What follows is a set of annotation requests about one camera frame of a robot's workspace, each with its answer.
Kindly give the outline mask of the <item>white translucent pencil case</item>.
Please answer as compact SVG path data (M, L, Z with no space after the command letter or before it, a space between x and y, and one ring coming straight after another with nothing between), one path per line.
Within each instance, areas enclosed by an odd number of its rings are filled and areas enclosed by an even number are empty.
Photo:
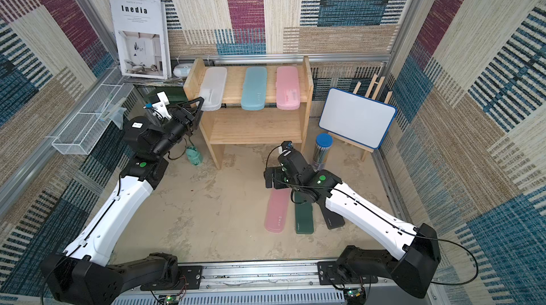
M227 72L225 67L210 67L206 70L199 93L199 97L203 98L203 112L213 112L221 108Z

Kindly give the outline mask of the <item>dark green pencil case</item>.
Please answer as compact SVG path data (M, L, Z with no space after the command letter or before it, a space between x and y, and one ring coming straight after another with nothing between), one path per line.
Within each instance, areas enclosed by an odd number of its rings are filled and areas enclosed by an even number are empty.
M296 192L295 202L295 231L300 235L311 235L314 233L313 205L306 197Z

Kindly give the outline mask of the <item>black pencil case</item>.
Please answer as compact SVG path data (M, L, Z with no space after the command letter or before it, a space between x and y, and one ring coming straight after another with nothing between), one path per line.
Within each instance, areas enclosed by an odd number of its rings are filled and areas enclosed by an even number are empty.
M321 209L325 224L329 230L344 227L346 223L341 215L328 210L325 203L319 204L319 208Z

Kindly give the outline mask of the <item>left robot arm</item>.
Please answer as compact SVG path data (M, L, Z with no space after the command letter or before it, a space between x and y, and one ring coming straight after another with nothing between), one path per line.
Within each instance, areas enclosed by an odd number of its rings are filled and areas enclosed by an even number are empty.
M162 181L169 165L165 156L192 136L203 115L204 100L153 109L163 120L155 125L148 117L132 118L123 127L123 140L134 151L108 200L80 235L61 254L52 253L40 264L44 288L58 302L112 304L121 293L139 286L180 286L178 259L167 253L110 264L119 237L140 205Z

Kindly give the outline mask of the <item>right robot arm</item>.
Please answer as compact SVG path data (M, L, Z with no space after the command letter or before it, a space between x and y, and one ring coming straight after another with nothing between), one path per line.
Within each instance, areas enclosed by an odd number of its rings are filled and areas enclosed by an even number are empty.
M349 245L337 259L338 275L392 279L409 295L422 299L441 261L437 232L424 223L417 227L402 221L365 200L340 177L328 170L314 171L302 154L284 150L277 167L266 166L266 186L288 186L312 203L324 202L326 209L366 232L382 246L364 250Z

